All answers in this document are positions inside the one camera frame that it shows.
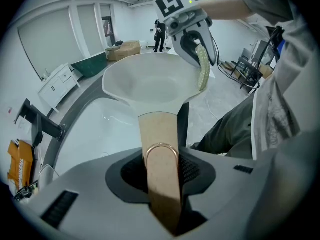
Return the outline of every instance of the gray pants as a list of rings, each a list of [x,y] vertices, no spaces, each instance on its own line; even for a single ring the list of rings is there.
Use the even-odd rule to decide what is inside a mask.
[[[233,158],[252,159],[251,118],[254,95],[228,112],[191,149],[223,154]]]

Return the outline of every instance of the black faucet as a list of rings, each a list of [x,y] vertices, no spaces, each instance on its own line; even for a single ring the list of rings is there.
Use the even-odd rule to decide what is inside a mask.
[[[49,134],[57,140],[60,140],[64,134],[64,129],[62,126],[54,123],[44,114],[42,114],[34,105],[30,105],[30,101],[27,98],[17,114],[14,124],[17,123],[17,120],[20,116],[32,124],[32,145],[35,147],[42,142],[44,136],[43,132]]]

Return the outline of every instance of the metal ring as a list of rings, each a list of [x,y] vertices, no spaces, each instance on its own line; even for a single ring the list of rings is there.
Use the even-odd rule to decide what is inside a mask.
[[[170,149],[175,156],[176,165],[179,164],[179,153],[175,150],[175,148],[173,146],[171,146],[169,144],[165,144],[165,143],[157,143],[157,144],[153,144],[151,147],[149,147],[149,149],[145,153],[145,158],[143,158],[143,159],[145,160],[145,168],[146,169],[148,168],[147,161],[148,161],[148,156],[149,156],[150,152],[152,150],[154,150],[155,148],[159,148],[159,147],[164,147],[164,148]]]

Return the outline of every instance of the gray fabric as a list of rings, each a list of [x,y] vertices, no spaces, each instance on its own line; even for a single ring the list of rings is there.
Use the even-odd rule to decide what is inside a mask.
[[[254,13],[272,24],[293,20],[284,28],[283,39],[286,43],[274,73],[255,93],[252,141],[255,143],[254,152],[256,151],[258,157],[261,152],[277,147],[283,140],[298,133],[299,126],[283,95],[300,72],[308,67],[310,58],[316,53],[317,44],[302,15],[290,1],[243,1]]]
[[[201,142],[191,148],[215,155],[227,153],[228,157],[252,159],[253,103],[254,95],[251,95],[220,119]]]

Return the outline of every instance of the white cabinet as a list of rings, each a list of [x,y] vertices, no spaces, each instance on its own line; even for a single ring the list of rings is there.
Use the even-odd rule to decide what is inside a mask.
[[[44,82],[38,94],[50,107],[59,113],[56,109],[57,105],[76,85],[80,87],[70,71],[68,64],[61,65],[53,71],[51,76]]]

